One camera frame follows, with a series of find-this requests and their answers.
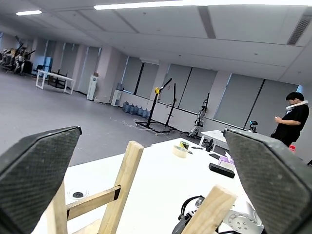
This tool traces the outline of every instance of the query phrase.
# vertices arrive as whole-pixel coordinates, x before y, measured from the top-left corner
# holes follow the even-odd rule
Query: tripod stand
[[[170,109],[170,113],[168,114],[168,119],[166,121],[166,123],[161,123],[159,121],[152,121],[152,115],[153,115],[153,112],[154,112],[154,109],[155,109],[155,105],[156,105],[156,102],[157,102],[157,99],[158,99],[158,95],[161,93],[161,91],[172,81],[172,78],[170,78],[161,88],[155,88],[155,98],[154,98],[154,101],[153,101],[153,105],[152,105],[152,109],[151,109],[151,113],[150,113],[150,117],[148,118],[147,122],[136,122],[136,126],[137,125],[140,125],[142,127],[145,127],[147,129],[150,129],[152,130],[153,132],[155,132],[155,135],[157,136],[158,133],[170,133],[171,131],[174,131],[176,130],[176,128],[172,127],[169,125],[169,120],[170,120],[170,117],[172,116],[172,111],[174,110],[174,106],[175,106],[175,103],[176,103],[176,84],[174,84],[174,100],[173,100],[173,103],[172,103],[172,106],[171,106],[171,109]],[[164,131],[159,131],[155,128],[152,128],[150,125],[151,123],[159,123],[161,125],[163,125],[165,128],[168,127],[169,129],[168,130],[164,130]]]

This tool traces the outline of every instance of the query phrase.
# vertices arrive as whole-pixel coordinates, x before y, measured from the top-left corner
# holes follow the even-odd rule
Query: ceiling light
[[[96,5],[96,10],[130,9],[164,6],[209,6],[209,5],[289,5],[312,6],[311,0],[172,0]]]
[[[17,12],[16,14],[18,16],[27,16],[27,15],[39,15],[41,13],[42,11],[37,10],[37,11],[21,11],[21,12]]]

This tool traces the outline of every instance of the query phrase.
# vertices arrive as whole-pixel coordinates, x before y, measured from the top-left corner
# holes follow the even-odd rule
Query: man
[[[283,118],[275,117],[278,123],[275,133],[271,137],[282,141],[287,147],[296,142],[309,116],[309,107],[304,101],[302,93],[292,92],[287,95],[290,104],[289,111]]]

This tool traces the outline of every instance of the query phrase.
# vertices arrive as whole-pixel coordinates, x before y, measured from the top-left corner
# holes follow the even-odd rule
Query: cable
[[[128,124],[128,123],[126,123],[125,120],[123,120],[122,122],[120,122],[120,121],[118,121],[118,120],[116,120],[116,119],[112,119],[112,117],[110,117],[110,120],[111,120],[111,121],[115,121],[115,122],[117,122],[117,123],[121,123],[121,124],[123,124],[123,125],[125,125],[125,126],[127,126],[127,127],[130,127],[130,128],[135,128],[135,129],[143,130],[143,131],[149,131],[149,129],[142,129],[142,128],[138,128],[138,127],[136,127],[136,126],[134,126],[134,125]],[[137,119],[137,118],[133,119],[133,122],[136,122],[136,121],[139,121],[139,119]],[[167,137],[169,140],[173,140],[172,138],[168,137],[168,136],[167,136],[166,134],[164,134],[164,133],[160,133],[160,134],[163,134],[163,135],[164,135],[165,137]]]
[[[238,233],[236,231],[226,231],[226,232],[221,232],[219,234],[240,234],[240,233]]]
[[[200,198],[200,197],[201,197],[201,198],[204,198],[203,196],[193,196],[193,197],[187,199],[187,200],[183,203],[183,205],[182,205],[182,207],[181,207],[181,214],[180,214],[180,216],[179,216],[179,218],[178,218],[179,220],[181,219],[182,216],[184,216],[186,206],[187,206],[192,200],[197,199],[197,198]]]

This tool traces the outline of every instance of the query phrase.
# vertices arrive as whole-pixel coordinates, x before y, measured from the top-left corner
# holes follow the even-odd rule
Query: desk
[[[231,179],[209,170],[209,163],[217,164],[217,159],[205,150],[190,148],[192,155],[175,156],[172,147],[181,140],[186,141],[179,138],[144,149],[117,234],[171,234],[183,202],[195,195],[207,196],[216,184],[248,200],[237,174]],[[66,204],[76,201],[69,196],[73,188],[93,195],[113,187],[122,159],[123,154],[69,167],[64,178]],[[105,209],[106,205],[70,220],[68,233],[102,219]],[[46,233],[43,214],[33,234]]]
[[[39,85],[39,75],[40,75],[40,73],[43,74],[41,85]],[[73,93],[73,88],[75,86],[75,80],[74,79],[69,78],[69,77],[65,77],[65,76],[61,76],[61,75],[58,75],[58,74],[55,74],[55,73],[52,73],[52,72],[46,72],[46,71],[43,71],[43,70],[38,70],[38,72],[37,72],[36,87],[38,87],[40,89],[43,89],[44,81],[45,81],[45,78],[47,76],[53,76],[53,77],[56,77],[56,78],[64,79],[65,80],[64,92],[68,93],[68,94],[72,94]],[[70,81],[71,85],[72,85],[72,89],[71,89],[70,92],[67,92],[67,81]]]
[[[228,145],[226,143],[226,139],[220,130],[201,132],[201,134],[202,134],[202,137],[201,137],[201,140],[199,143],[200,146],[203,144],[204,139],[207,138],[207,139],[213,139],[214,140],[213,151],[215,150],[215,146],[217,145],[217,143],[220,143],[220,142],[222,142],[222,144],[220,146],[223,148],[226,148],[228,150]]]

